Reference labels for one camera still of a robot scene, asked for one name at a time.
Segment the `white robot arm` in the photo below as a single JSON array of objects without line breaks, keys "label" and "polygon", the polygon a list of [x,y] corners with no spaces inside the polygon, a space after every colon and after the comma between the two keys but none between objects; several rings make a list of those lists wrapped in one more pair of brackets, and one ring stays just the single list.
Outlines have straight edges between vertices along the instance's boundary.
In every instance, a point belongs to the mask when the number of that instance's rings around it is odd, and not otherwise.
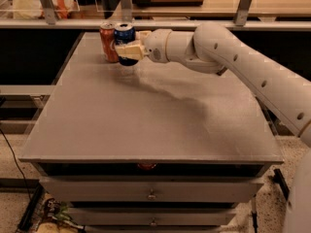
[{"label": "white robot arm", "polygon": [[[191,32],[139,31],[133,41],[115,44],[115,50],[120,57],[178,62],[206,74],[225,67],[311,147],[311,83],[247,46],[217,23],[201,23]],[[296,168],[283,233],[311,233],[311,151],[305,153]]]}]

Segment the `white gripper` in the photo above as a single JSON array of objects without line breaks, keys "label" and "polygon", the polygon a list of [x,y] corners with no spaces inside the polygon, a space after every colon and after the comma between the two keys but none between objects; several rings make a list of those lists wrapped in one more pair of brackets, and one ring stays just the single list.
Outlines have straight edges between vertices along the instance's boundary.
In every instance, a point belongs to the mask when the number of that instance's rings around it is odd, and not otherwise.
[{"label": "white gripper", "polygon": [[142,60],[148,56],[153,62],[167,63],[166,43],[170,33],[170,29],[157,29],[152,32],[150,30],[137,31],[135,41],[115,44],[115,50],[119,57]]}]

